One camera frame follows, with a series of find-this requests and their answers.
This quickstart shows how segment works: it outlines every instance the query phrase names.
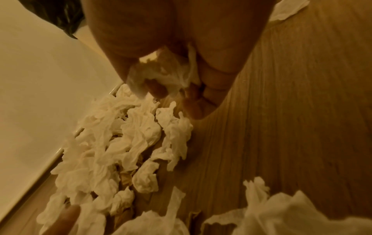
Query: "white surface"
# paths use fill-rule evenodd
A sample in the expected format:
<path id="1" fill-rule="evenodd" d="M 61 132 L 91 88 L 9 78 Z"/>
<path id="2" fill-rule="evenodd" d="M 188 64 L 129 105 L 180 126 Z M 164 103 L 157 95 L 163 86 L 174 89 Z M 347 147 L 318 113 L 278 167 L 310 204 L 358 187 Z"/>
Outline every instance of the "white surface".
<path id="1" fill-rule="evenodd" d="M 120 82 L 109 62 L 0 1 L 0 219 L 54 161 L 93 98 Z"/>

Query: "wooden floor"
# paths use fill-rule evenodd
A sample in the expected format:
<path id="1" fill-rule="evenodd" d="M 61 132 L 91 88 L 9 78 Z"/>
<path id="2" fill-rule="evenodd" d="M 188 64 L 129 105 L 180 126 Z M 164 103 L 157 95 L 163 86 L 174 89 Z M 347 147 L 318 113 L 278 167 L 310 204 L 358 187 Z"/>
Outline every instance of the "wooden floor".
<path id="1" fill-rule="evenodd" d="M 262 176 L 273 194 L 301 189 L 331 218 L 372 217 L 372 2 L 312 0 L 269 25 L 223 105 L 193 124 L 187 160 L 161 165 L 160 191 L 138 197 L 137 214 L 164 214 L 175 185 L 186 193 L 181 219 L 202 211 L 197 234 L 205 218 L 246 206 L 243 180 Z M 0 235 L 37 234 L 53 182 Z"/>

